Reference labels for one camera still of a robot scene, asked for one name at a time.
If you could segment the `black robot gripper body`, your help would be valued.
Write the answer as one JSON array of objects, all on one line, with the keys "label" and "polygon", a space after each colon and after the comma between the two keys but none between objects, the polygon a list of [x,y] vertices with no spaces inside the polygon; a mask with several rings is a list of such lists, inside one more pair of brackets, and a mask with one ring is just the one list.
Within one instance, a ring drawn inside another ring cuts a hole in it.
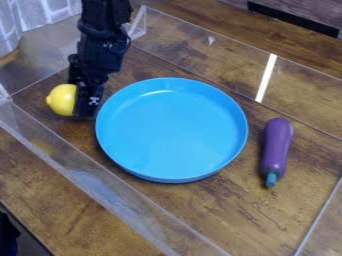
[{"label": "black robot gripper body", "polygon": [[80,39],[73,63],[80,70],[78,77],[88,83],[101,84],[110,73],[120,71],[130,45],[124,29],[130,13],[129,0],[81,0]]}]

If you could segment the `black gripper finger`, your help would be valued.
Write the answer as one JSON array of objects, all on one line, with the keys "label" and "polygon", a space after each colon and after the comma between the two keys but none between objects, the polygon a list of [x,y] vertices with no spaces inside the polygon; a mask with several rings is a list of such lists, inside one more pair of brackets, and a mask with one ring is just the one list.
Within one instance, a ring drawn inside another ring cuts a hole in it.
[{"label": "black gripper finger", "polygon": [[96,114],[104,93],[102,84],[76,83],[73,116],[77,119],[89,119]]},{"label": "black gripper finger", "polygon": [[77,84],[81,81],[81,71],[77,61],[77,56],[74,54],[70,54],[68,56],[68,83],[69,84]]}]

